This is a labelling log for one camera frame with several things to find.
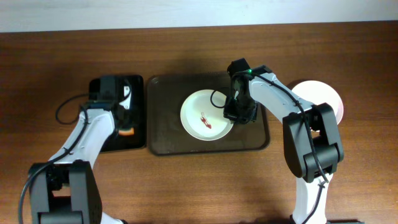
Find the white plate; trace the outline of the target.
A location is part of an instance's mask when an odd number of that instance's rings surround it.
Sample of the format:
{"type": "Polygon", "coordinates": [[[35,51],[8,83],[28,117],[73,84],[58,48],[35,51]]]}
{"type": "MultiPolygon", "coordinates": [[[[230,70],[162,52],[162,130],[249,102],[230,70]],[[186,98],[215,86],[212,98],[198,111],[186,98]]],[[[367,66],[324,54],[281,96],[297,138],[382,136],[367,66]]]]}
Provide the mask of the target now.
{"type": "Polygon", "coordinates": [[[180,120],[186,132],[202,141],[215,141],[227,135],[233,123],[223,116],[226,95],[213,90],[199,90],[183,102],[180,120]]]}
{"type": "Polygon", "coordinates": [[[330,85],[316,80],[308,80],[295,85],[292,91],[316,105],[328,103],[333,108],[337,124],[343,119],[343,101],[338,92],[330,85]]]}

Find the green and orange sponge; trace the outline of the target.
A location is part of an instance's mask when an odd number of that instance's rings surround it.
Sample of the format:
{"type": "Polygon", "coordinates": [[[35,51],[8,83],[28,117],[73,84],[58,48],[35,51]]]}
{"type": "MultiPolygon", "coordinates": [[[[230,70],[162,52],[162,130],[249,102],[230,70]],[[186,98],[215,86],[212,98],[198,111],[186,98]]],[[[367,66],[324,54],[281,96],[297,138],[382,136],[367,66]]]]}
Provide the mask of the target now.
{"type": "Polygon", "coordinates": [[[133,136],[135,134],[134,128],[119,129],[118,134],[120,136],[133,136]]]}

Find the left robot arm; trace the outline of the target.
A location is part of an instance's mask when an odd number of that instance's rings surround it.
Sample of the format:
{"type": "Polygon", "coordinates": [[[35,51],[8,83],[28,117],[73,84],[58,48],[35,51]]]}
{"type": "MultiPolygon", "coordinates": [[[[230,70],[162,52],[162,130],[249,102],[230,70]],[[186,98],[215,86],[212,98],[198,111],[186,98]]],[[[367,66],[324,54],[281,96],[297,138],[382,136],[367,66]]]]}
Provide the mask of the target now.
{"type": "Polygon", "coordinates": [[[94,79],[72,121],[76,126],[64,145],[47,161],[35,163],[21,192],[18,221],[30,197],[32,223],[112,223],[104,213],[93,167],[106,141],[115,134],[133,134],[134,75],[94,79]]]}

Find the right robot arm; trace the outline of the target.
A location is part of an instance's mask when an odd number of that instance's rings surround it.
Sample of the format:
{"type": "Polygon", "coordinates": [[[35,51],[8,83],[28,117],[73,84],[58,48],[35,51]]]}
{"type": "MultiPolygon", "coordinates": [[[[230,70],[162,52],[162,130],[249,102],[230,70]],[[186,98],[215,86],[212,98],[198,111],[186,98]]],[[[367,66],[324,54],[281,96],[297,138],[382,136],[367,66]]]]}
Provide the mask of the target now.
{"type": "Polygon", "coordinates": [[[327,191],[343,145],[333,108],[304,100],[283,85],[265,65],[251,68],[244,58],[229,65],[231,79],[223,116],[234,124],[255,121],[257,106],[281,123],[285,161],[296,177],[291,223],[326,223],[327,191]]]}

